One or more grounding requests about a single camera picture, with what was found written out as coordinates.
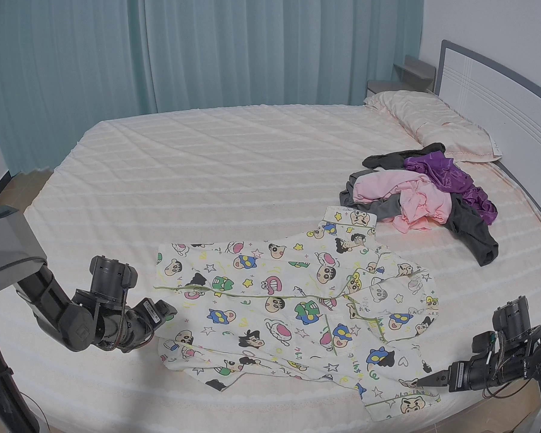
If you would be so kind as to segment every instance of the pink clothing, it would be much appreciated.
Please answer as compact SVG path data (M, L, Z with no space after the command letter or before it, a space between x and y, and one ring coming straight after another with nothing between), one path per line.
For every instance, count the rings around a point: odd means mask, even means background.
M353 199L366 204L397 193L401 194L401 214L393 218L393 226L402 233L409 229L429 230L425 217L443 225L451 214L451 195L416 171L381 170L360 176L353 188Z

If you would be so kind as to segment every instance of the black pole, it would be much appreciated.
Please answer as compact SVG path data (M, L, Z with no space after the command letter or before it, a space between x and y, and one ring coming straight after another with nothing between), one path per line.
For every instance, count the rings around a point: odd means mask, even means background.
M40 426L12 379L0 352L0 419L12 433L39 433Z

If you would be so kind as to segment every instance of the bed sheet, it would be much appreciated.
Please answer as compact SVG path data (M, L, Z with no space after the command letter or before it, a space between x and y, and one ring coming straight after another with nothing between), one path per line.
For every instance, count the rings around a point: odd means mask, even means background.
M316 226L350 173L371 154L421 148L388 115L363 106L248 106L101 122L54 171L25 215L66 292L88 288L94 255L132 264L129 293L154 290L161 242L263 240ZM462 163L499 209L500 255L479 268L444 227L377 239L431 270L440 318L421 345L433 371L471 356L473 335L520 294L541 322L541 216L495 165ZM67 433L408 432L468 407L480 393L441 395L436 406L372 422L357 392L334 383L245 374L223 393L167 370L157 342L128 355L70 353L42 333L11 287L0 292L0 347L25 393Z

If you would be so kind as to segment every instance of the white headboard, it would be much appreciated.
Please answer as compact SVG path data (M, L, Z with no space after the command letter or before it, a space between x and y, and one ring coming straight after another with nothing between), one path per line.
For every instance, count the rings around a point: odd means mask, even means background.
M435 94L489 132L503 153L501 167L541 209L541 87L443 40Z

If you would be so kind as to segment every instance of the purple satin fabric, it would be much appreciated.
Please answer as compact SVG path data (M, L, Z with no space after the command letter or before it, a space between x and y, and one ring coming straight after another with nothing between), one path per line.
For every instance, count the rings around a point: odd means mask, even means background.
M485 191L475 186L471 176L459 169L453 159L446 158L441 151L420 157L408 157L403 166L407 170L424 173L443 192L461 194L463 200L473 207L488 225L497 218L497 207L488 199Z

